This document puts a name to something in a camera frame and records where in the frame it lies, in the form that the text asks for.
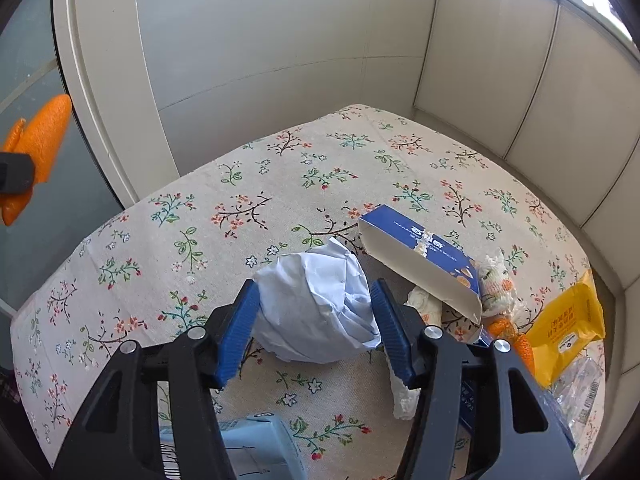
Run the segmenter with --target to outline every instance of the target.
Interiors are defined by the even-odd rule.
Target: barcode
[[[599,386],[600,386],[600,381],[593,381],[593,383],[591,383],[591,386],[589,386],[589,395],[587,395],[587,398],[584,399],[585,408],[591,409],[591,407],[593,406],[593,401],[596,398]]]
[[[582,425],[586,425],[587,421],[589,420],[589,414],[591,413],[591,409],[589,408],[585,408],[580,412],[580,415],[578,416],[578,422],[580,422],[580,424]]]
[[[578,422],[580,424],[587,424],[589,420],[589,415],[591,415],[591,409],[593,407],[593,401],[598,394],[598,388],[600,386],[600,381],[596,380],[591,383],[589,386],[589,393],[587,397],[584,399],[583,409],[580,411],[580,415],[578,415]]]
[[[175,447],[169,444],[160,444],[162,452],[162,464],[164,465],[164,475],[169,480],[180,480],[180,470],[178,469],[178,457]]]

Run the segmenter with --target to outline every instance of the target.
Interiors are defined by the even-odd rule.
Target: crumpled paper ball
[[[380,344],[362,267],[335,238],[279,256],[254,281],[260,310],[253,336],[283,361],[330,363]]]

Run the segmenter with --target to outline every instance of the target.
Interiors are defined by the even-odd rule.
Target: plastic bag
[[[527,338],[533,348],[536,379],[548,388],[591,341],[605,336],[602,306],[591,270],[549,302]]]
[[[596,361],[579,356],[551,387],[551,393],[560,405],[576,443],[580,441],[591,415],[601,378],[602,370]]]
[[[504,264],[504,254],[498,249],[494,257],[485,256],[478,265],[478,283],[482,317],[503,314],[513,319],[514,313],[524,306],[518,299],[516,287]]]

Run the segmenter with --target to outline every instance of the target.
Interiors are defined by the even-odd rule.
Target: white wall
[[[409,115],[434,0],[137,0],[180,174],[364,102]]]

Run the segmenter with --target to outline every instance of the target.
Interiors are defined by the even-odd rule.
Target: light blue box
[[[226,453],[237,478],[242,480],[306,480],[300,450],[282,419],[273,413],[219,422]],[[164,474],[180,478],[174,432],[160,428]]]

